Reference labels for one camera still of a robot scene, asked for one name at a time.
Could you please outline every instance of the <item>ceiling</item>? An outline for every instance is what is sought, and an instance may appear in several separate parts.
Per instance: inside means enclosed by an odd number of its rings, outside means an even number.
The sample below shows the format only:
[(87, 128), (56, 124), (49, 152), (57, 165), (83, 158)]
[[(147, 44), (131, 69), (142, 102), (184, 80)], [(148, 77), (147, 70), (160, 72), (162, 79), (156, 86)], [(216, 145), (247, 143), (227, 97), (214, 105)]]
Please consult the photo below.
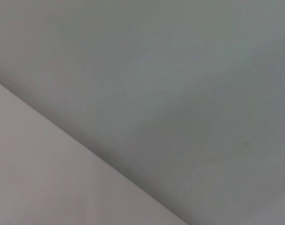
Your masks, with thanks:
[(0, 83), (190, 225), (285, 225), (285, 0), (0, 0)]

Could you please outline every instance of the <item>wall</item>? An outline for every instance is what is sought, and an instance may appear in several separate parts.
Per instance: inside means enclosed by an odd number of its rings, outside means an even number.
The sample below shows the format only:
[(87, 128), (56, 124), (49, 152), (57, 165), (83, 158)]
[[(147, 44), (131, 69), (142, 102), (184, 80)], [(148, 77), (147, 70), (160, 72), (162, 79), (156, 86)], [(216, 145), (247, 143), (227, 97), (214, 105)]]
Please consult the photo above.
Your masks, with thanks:
[(284, 39), (285, 0), (0, 0), (0, 83), (187, 223), (237, 225), (285, 195)]
[(184, 225), (0, 85), (0, 225)]

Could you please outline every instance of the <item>white wall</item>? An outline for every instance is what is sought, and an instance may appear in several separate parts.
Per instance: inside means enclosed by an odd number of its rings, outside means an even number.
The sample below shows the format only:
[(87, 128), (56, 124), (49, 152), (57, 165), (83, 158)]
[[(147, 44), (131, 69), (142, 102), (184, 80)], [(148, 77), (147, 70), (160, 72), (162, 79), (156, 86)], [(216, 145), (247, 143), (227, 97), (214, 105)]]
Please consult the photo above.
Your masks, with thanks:
[(0, 225), (184, 225), (0, 85)]

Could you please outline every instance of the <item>gray wall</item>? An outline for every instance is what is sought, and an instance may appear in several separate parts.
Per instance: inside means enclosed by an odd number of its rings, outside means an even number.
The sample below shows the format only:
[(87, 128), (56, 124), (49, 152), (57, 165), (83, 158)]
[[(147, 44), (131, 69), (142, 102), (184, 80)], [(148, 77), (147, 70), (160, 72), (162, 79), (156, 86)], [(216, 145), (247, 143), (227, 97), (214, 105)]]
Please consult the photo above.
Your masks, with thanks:
[(0, 83), (190, 224), (285, 194), (285, 0), (0, 1)]

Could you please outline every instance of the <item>white surface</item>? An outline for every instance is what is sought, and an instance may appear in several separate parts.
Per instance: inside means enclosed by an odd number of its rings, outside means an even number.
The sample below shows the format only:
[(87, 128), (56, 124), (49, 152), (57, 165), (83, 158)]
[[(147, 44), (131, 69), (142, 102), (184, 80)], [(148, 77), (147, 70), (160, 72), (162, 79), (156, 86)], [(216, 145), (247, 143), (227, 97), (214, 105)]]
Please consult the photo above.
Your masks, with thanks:
[(285, 0), (0, 0), (0, 82), (190, 224), (285, 195)]
[(184, 225), (0, 86), (0, 225)]

